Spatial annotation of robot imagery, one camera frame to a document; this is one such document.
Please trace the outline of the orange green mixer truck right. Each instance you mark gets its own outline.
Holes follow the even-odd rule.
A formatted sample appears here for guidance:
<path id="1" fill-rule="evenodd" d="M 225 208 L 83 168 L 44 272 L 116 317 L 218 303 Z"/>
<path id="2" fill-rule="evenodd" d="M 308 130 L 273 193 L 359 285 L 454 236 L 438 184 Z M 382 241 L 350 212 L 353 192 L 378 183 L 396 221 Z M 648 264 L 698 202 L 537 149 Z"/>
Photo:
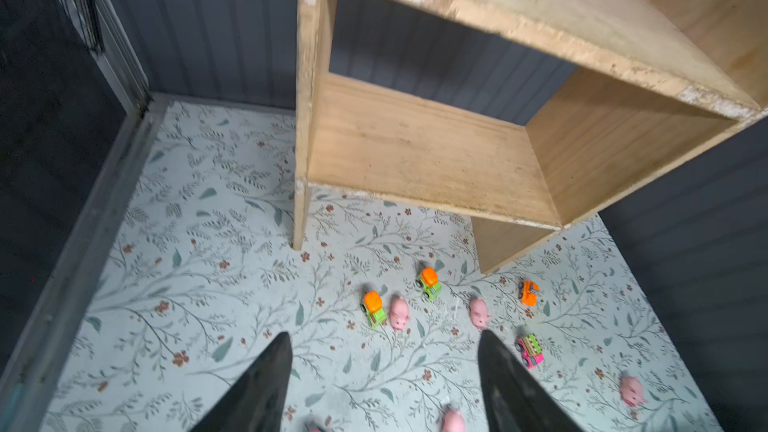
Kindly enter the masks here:
<path id="1" fill-rule="evenodd" d="M 434 302 L 442 291 L 438 274 L 432 267 L 426 267 L 420 272 L 416 285 L 422 290 L 424 299 L 429 302 Z"/>

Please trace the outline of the pink pig toy front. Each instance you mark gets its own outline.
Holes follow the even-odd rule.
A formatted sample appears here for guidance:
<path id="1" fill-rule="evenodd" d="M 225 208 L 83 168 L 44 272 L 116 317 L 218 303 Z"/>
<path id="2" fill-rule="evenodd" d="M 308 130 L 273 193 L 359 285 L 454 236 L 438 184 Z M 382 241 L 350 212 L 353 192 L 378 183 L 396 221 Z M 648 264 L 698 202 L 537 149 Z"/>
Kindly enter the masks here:
<path id="1" fill-rule="evenodd" d="M 466 423 L 459 410 L 448 410 L 443 416 L 441 432 L 465 432 Z"/>

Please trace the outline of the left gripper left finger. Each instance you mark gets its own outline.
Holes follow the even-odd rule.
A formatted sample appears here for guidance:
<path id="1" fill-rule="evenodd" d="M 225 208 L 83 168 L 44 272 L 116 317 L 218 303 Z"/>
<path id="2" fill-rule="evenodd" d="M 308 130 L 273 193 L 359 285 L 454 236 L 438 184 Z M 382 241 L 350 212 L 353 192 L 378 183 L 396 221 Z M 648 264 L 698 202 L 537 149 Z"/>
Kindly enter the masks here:
<path id="1" fill-rule="evenodd" d="M 281 332 L 192 431 L 279 431 L 292 359 L 290 336 Z"/>

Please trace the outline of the orange green mixer truck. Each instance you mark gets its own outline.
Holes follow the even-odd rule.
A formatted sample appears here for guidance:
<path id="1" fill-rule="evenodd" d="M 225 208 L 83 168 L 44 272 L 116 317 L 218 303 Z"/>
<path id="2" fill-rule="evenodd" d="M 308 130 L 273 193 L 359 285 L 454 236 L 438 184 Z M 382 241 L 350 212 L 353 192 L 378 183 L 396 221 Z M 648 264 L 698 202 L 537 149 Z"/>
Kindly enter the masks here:
<path id="1" fill-rule="evenodd" d="M 365 313 L 370 327 L 376 328 L 387 320 L 381 296 L 376 291 L 367 292 L 362 299 L 361 309 Z"/>
<path id="2" fill-rule="evenodd" d="M 434 302 L 442 291 L 438 274 L 432 267 L 426 267 L 420 272 L 416 285 L 422 290 L 424 299 L 429 302 Z"/>

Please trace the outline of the pink pig toy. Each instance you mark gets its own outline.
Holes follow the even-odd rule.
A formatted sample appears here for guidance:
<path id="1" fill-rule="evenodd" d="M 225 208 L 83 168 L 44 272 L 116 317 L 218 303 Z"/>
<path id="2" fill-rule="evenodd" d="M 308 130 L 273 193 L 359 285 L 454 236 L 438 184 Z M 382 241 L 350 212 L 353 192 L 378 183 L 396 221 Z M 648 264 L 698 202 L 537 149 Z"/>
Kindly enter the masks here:
<path id="1" fill-rule="evenodd" d="M 465 432 L 466 423 L 459 410 L 448 410 L 443 416 L 441 432 Z"/>
<path id="2" fill-rule="evenodd" d="M 410 309 L 403 297 L 396 296 L 392 299 L 388 320 L 395 331 L 403 331 L 407 328 L 410 321 Z"/>
<path id="3" fill-rule="evenodd" d="M 469 302 L 470 321 L 474 327 L 484 330 L 488 327 L 490 314 L 486 302 L 481 297 L 475 297 Z"/>
<path id="4" fill-rule="evenodd" d="M 646 402 L 644 389 L 639 379 L 624 375 L 620 380 L 620 396 L 629 407 L 636 408 Z"/>

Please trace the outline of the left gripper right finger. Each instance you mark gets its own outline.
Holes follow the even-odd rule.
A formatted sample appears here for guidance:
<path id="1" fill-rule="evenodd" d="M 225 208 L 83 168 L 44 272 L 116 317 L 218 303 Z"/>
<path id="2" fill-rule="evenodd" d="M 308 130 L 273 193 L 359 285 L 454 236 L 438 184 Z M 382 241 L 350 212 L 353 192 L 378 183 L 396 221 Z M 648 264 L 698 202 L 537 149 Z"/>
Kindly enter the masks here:
<path id="1" fill-rule="evenodd" d="M 478 366 L 491 432 L 582 430 L 490 330 L 480 335 Z"/>

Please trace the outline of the pink green toy truck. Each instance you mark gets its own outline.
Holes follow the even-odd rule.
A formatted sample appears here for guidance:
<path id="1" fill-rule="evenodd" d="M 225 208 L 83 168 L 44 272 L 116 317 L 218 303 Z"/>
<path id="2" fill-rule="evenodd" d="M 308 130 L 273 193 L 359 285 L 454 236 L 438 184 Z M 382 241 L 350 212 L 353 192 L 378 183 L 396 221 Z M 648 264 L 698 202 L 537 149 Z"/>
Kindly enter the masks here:
<path id="1" fill-rule="evenodd" d="M 544 361 L 543 350 L 534 334 L 519 337 L 517 339 L 517 348 L 528 369 L 533 369 Z"/>

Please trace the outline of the orange toy car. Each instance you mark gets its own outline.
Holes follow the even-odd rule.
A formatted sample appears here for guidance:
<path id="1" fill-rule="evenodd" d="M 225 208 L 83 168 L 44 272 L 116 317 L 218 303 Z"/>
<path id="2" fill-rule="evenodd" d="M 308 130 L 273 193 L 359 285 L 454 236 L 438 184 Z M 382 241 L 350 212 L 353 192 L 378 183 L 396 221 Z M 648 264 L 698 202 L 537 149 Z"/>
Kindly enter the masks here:
<path id="1" fill-rule="evenodd" d="M 519 300 L 528 307 L 534 307 L 538 300 L 539 286 L 534 281 L 524 280 L 519 283 Z"/>

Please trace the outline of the orange green mixer truck left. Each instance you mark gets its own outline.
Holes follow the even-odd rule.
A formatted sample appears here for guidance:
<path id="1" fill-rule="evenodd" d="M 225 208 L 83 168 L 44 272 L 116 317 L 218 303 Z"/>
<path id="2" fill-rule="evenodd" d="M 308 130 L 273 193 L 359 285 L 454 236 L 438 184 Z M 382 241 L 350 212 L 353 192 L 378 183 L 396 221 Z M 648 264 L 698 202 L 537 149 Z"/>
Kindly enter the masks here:
<path id="1" fill-rule="evenodd" d="M 365 313 L 370 327 L 376 328 L 387 320 L 381 296 L 376 291 L 367 292 L 362 299 L 361 309 Z"/>

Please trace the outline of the wooden two-tier shelf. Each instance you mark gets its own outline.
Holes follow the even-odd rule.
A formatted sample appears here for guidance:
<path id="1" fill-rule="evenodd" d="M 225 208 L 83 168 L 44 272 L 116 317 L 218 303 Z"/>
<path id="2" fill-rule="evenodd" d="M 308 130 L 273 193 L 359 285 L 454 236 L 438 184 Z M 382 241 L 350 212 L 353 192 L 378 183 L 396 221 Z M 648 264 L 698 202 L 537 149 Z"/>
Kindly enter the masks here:
<path id="1" fill-rule="evenodd" d="M 468 215 L 491 273 L 767 114 L 767 0 L 298 0 L 312 191 Z"/>

